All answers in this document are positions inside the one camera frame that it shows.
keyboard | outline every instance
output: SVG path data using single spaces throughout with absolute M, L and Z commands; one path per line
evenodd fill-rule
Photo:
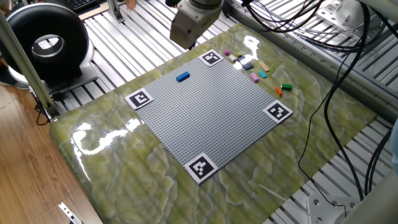
M 95 0 L 65 0 L 65 4 L 75 12 L 87 8 L 95 3 Z

pink lego brick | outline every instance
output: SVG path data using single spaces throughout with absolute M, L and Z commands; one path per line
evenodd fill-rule
M 259 77 L 257 77 L 257 75 L 255 73 L 250 74 L 250 78 L 255 83 L 259 82 Z

gray lego baseplate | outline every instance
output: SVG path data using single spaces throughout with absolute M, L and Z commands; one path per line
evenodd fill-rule
M 282 121 L 291 114 L 222 56 L 209 57 L 209 52 L 148 84 L 146 93 L 140 89 L 126 97 L 198 184 L 276 127 L 275 118 Z M 205 56 L 213 60 L 211 66 Z M 176 81 L 184 72 L 190 77 Z M 275 101 L 281 105 L 263 112 Z

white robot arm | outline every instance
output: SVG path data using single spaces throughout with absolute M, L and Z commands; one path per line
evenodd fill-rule
M 172 21 L 170 39 L 184 49 L 195 45 L 197 38 L 218 19 L 224 0 L 181 0 Z

green marbled mat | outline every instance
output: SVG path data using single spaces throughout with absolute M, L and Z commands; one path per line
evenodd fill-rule
M 294 113 L 199 187 L 123 98 L 209 49 L 221 55 L 224 49 L 234 55 L 242 51 L 264 61 L 270 72 L 258 85 L 279 98 L 275 87 L 293 84 L 293 90 L 284 91 L 279 99 Z M 254 69 L 243 72 L 247 76 L 258 73 L 259 60 L 252 60 Z M 50 134 L 105 223 L 260 224 L 283 201 L 258 184 L 289 198 L 307 181 L 297 160 L 308 119 L 330 87 L 330 82 L 304 64 L 237 24 L 194 50 L 59 116 L 51 123 Z M 342 91 L 337 91 L 330 103 L 331 123 L 343 145 L 375 116 Z M 313 118 L 303 168 L 313 175 L 337 151 L 320 111 Z

